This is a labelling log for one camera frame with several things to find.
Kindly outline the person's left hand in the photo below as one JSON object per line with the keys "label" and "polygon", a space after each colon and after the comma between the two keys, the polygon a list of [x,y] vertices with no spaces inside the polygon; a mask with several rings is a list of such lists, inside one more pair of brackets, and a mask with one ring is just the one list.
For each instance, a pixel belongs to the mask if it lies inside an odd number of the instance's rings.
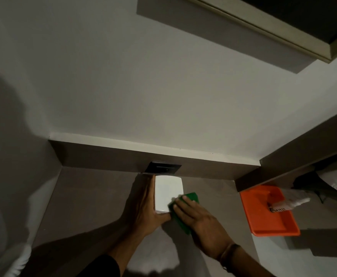
{"label": "person's left hand", "polygon": [[159,227],[155,225],[155,175],[143,174],[142,176],[143,185],[135,200],[132,227],[141,227],[155,231]]}

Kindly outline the person's right hand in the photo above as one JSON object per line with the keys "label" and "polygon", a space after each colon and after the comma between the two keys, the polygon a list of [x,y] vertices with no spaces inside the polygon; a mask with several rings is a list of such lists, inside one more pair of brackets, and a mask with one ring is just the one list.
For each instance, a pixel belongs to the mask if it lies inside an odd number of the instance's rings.
{"label": "person's right hand", "polygon": [[195,244],[205,255],[217,261],[230,245],[235,244],[225,228],[206,209],[202,222],[198,226],[189,227],[194,234]]}

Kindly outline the green cleaning cloth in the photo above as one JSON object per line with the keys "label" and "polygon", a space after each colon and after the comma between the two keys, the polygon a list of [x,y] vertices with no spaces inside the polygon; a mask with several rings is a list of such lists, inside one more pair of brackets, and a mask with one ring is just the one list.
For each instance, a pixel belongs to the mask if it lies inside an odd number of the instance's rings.
{"label": "green cleaning cloth", "polygon": [[[186,196],[189,200],[191,201],[195,201],[196,203],[199,203],[199,198],[198,198],[198,195],[195,193],[195,192],[192,192],[192,193],[189,193],[189,194],[185,194],[185,195],[180,195],[178,196],[178,198],[181,200],[181,201],[184,201],[182,199],[182,196]],[[171,217],[172,219],[174,219],[178,225],[180,226],[180,228],[184,231],[185,234],[187,235],[191,235],[191,228],[189,226],[187,226],[179,217],[178,215],[175,213],[174,211],[174,208],[173,208],[173,205],[175,204],[175,201],[173,200],[172,203],[170,203],[168,205],[169,207],[169,211],[171,213]]]}

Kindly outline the person's left forearm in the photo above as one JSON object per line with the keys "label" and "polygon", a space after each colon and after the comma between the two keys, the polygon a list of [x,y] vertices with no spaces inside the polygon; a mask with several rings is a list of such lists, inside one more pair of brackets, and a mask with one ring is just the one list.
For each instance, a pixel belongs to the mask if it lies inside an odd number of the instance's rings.
{"label": "person's left forearm", "polygon": [[111,276],[122,277],[129,261],[136,252],[139,245],[145,237],[150,235],[154,230],[149,230],[141,227],[132,227],[126,234],[124,234],[118,242],[116,242],[110,250],[107,251],[107,256],[113,259],[113,266],[117,270],[109,266],[111,271],[115,271]]}

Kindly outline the person's right forearm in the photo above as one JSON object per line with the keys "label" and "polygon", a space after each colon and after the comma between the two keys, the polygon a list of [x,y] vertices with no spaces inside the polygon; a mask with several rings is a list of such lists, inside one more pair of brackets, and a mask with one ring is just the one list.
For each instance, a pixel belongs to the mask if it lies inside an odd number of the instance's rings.
{"label": "person's right forearm", "polygon": [[235,277],[276,277],[237,244],[230,245],[221,255],[219,262]]}

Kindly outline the black sleeve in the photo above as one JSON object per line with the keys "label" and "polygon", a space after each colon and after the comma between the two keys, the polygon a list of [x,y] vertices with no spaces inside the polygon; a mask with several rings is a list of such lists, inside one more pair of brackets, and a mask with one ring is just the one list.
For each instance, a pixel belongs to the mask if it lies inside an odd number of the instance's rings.
{"label": "black sleeve", "polygon": [[76,277],[122,277],[131,255],[109,252],[97,257]]}

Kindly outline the orange plastic tray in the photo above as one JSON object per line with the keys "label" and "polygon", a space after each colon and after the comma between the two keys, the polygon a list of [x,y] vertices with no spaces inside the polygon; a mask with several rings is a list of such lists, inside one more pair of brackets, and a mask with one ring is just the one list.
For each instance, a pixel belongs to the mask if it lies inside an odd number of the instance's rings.
{"label": "orange plastic tray", "polygon": [[269,205],[285,200],[277,186],[255,186],[241,191],[240,197],[254,236],[300,236],[300,229],[291,210],[275,213],[269,210]]}

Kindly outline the brown wooden ledge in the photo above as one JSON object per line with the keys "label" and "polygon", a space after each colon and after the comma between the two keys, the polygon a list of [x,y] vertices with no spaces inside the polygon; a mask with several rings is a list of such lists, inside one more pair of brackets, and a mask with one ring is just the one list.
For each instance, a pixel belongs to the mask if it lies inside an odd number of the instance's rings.
{"label": "brown wooden ledge", "polygon": [[252,158],[89,135],[51,133],[49,143],[65,167],[145,172],[157,162],[180,165],[177,176],[223,180],[236,180],[260,167]]}

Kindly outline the white tube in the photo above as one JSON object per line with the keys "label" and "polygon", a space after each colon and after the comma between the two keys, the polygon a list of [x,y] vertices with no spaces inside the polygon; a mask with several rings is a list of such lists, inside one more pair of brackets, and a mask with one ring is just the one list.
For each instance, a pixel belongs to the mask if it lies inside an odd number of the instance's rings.
{"label": "white tube", "polygon": [[284,212],[308,203],[310,195],[305,191],[294,189],[280,189],[283,199],[276,199],[275,195],[270,195],[267,205],[272,213]]}

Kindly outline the black paper roll holder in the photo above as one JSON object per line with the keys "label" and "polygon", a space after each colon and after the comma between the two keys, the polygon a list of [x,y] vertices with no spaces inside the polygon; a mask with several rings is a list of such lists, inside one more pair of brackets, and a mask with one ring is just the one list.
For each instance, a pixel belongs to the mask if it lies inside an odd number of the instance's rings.
{"label": "black paper roll holder", "polygon": [[291,189],[313,192],[318,196],[320,202],[324,204],[327,196],[323,198],[323,193],[329,189],[329,185],[315,171],[312,171],[296,177]]}

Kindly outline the brown wooden shelf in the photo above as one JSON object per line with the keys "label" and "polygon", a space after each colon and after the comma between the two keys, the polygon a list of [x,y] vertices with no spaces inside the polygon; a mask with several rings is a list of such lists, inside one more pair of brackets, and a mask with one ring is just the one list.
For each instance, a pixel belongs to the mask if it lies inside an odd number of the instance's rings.
{"label": "brown wooden shelf", "polygon": [[337,115],[263,157],[260,167],[235,180],[238,192],[266,184],[337,155]]}

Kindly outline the beige framed mirror cabinet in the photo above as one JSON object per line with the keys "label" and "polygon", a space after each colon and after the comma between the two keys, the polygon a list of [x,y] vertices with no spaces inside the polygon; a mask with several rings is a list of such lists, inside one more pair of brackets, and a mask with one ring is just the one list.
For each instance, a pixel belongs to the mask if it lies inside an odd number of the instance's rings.
{"label": "beige framed mirror cabinet", "polygon": [[188,0],[326,63],[337,58],[337,0]]}

